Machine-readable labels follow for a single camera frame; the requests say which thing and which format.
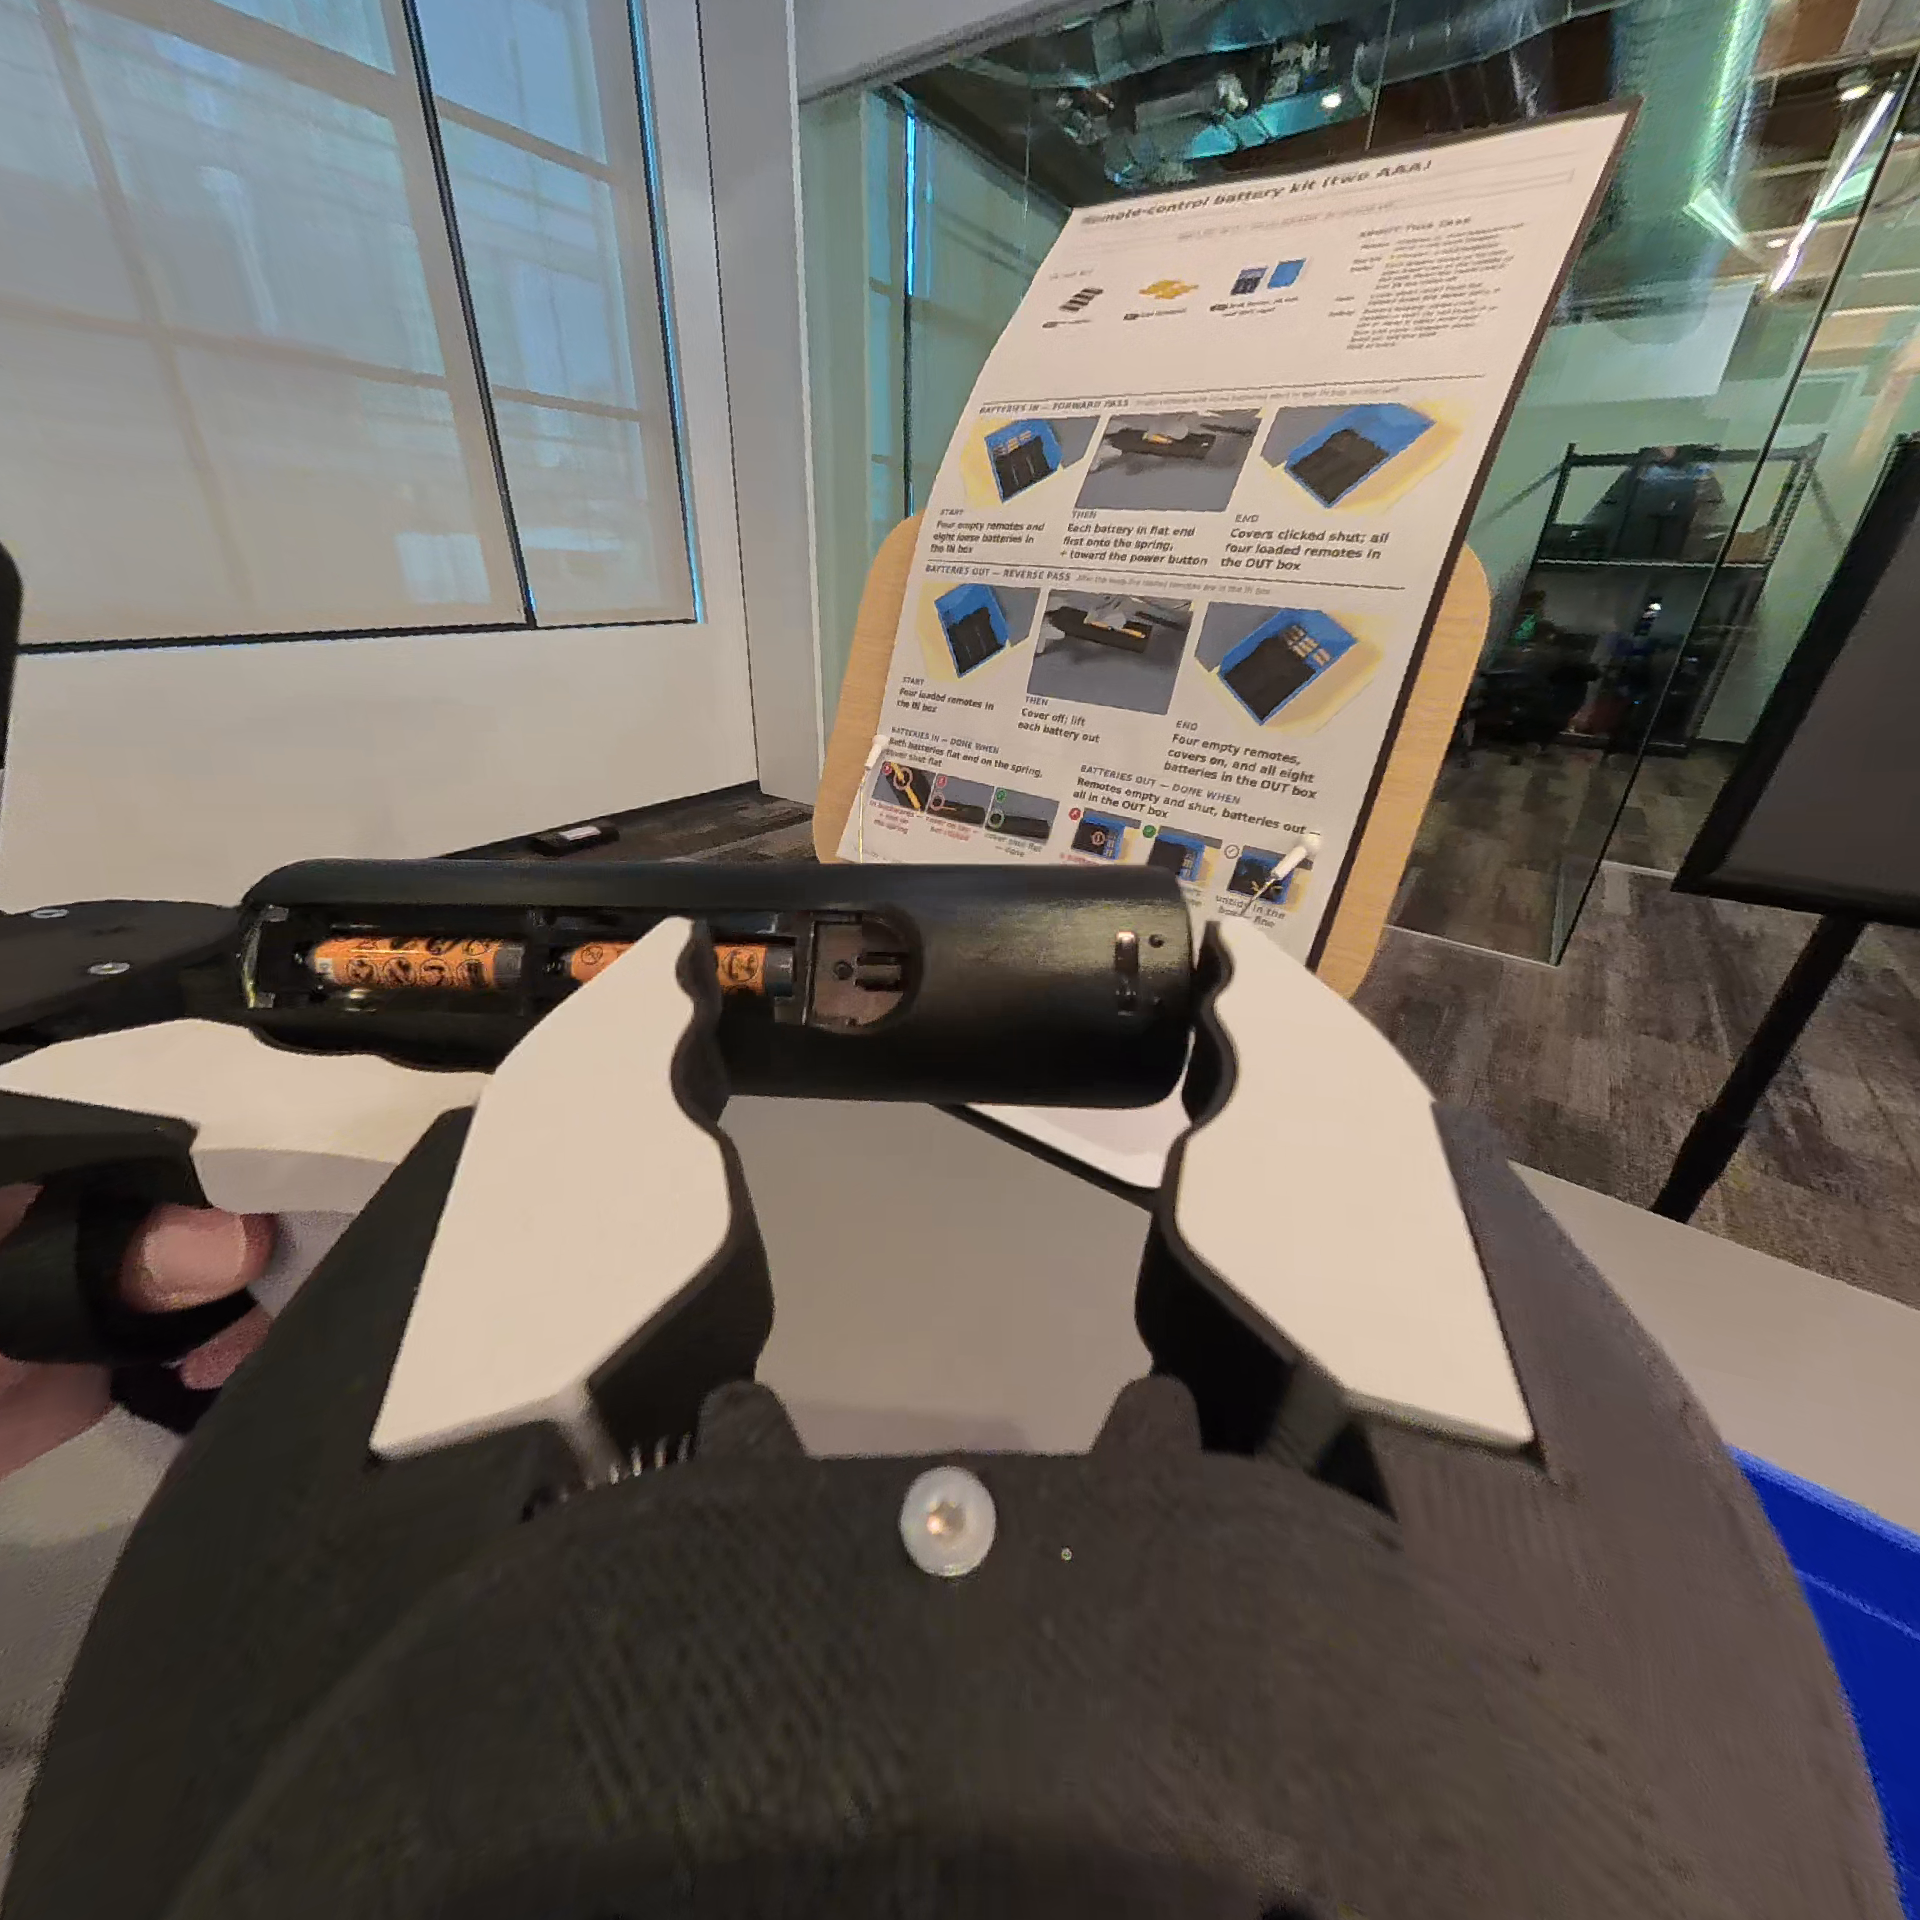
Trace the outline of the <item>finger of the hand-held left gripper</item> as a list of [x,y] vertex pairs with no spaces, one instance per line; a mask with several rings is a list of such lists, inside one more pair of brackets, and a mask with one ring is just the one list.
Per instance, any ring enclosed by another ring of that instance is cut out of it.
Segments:
[[250,1033],[111,1033],[5,1062],[5,1093],[189,1122],[201,1198],[226,1216],[358,1216],[486,1082]]

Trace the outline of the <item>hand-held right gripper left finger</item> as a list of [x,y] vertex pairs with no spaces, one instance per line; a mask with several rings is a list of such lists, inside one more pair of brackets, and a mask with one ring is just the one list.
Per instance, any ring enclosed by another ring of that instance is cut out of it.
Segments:
[[546,1424],[581,1469],[755,1382],[755,1201],[702,995],[570,993],[490,1073],[373,1420],[407,1461]]

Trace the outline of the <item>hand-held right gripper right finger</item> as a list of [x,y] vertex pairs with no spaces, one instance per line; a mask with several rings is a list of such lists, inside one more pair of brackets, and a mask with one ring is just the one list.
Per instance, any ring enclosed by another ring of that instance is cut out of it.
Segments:
[[1139,1337],[1208,1451],[1325,1469],[1401,1430],[1534,1446],[1426,1086],[1265,934],[1212,921]]

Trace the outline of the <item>orange black battery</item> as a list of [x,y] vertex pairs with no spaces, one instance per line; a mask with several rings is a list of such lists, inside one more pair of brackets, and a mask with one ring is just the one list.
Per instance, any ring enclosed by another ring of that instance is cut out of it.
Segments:
[[708,939],[687,921],[661,921],[633,939],[585,939],[560,959],[560,989],[585,995],[702,995]]
[[373,938],[350,934],[305,950],[302,974],[333,1004],[447,1013],[510,995],[522,943],[490,938]]

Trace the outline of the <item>black remote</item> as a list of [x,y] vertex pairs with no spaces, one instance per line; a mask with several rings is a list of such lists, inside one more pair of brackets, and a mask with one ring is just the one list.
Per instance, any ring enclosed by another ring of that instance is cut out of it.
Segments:
[[[1128,866],[302,860],[239,917],[239,1022],[400,1069],[499,1069],[570,995],[566,950],[670,917],[715,950],[732,1095],[1139,1110],[1178,1093],[1195,1021],[1184,896]],[[522,979],[358,1013],[302,974],[350,934],[518,939]]]

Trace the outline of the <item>person's left hand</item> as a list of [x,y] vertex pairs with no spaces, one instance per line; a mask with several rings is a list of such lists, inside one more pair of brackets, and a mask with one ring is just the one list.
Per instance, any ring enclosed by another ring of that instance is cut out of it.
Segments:
[[[116,1231],[111,1250],[116,1356],[33,1356],[18,1342],[5,1342],[5,1475],[83,1436],[127,1397],[135,1415],[185,1431],[271,1333],[271,1313],[252,1303],[276,1253],[271,1216],[154,1208]],[[182,1356],[127,1346],[139,1317],[170,1325],[189,1313],[207,1325],[214,1308],[223,1321]]]

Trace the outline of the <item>blue plastic bin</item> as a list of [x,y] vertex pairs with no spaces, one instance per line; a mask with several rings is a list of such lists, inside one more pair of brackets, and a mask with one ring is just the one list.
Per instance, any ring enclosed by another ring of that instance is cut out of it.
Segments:
[[1916,1530],[1732,1451],[1797,1571],[1885,1813],[1902,1915],[1916,1915]]

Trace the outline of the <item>large glass window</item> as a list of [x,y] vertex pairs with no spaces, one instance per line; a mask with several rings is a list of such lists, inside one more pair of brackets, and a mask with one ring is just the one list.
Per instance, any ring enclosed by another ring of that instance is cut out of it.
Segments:
[[702,610],[637,6],[5,6],[33,651]]

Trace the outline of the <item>black floor sign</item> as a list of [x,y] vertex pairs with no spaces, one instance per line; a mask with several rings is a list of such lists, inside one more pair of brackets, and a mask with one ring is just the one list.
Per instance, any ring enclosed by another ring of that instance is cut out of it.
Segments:
[[1859,934],[1916,927],[1916,431],[1892,445],[1672,890],[1811,917],[1649,1208],[1688,1221]]

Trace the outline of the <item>instruction sheet on stand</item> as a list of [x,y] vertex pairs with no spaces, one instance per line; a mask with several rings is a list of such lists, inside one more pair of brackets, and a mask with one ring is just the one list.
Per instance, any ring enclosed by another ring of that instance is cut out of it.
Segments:
[[857,610],[826,860],[1155,868],[1352,995],[1637,105],[1068,217]]

